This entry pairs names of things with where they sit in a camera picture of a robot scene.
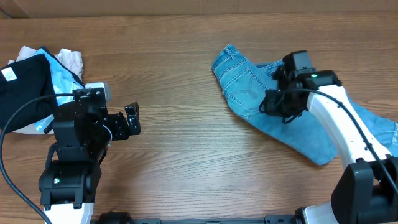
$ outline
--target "white label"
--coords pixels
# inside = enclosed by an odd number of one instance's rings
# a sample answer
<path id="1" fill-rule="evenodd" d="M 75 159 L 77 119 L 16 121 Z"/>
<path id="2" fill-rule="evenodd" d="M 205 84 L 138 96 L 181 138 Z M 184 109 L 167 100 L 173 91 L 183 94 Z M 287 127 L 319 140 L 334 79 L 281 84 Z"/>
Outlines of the white label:
<path id="1" fill-rule="evenodd" d="M 1 73 L 4 75 L 4 78 L 6 78 L 7 82 L 17 79 L 17 76 L 15 75 L 14 71 L 12 71 L 12 68 L 5 68 L 1 70 Z"/>

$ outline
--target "folded jeans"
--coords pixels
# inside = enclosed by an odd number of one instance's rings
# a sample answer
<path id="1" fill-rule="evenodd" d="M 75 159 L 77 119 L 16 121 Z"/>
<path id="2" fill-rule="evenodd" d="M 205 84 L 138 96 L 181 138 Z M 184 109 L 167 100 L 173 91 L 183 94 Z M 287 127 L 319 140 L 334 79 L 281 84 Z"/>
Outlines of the folded jeans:
<path id="1" fill-rule="evenodd" d="M 290 124 L 282 118 L 259 112 L 266 89 L 276 89 L 272 74 L 282 60 L 253 64 L 232 44 L 228 44 L 213 63 L 212 69 L 232 111 L 262 132 L 294 148 L 318 165 L 330 162 L 337 151 L 314 115 L 304 112 Z M 374 137 L 398 156 L 398 124 L 376 116 L 350 99 L 353 108 Z"/>

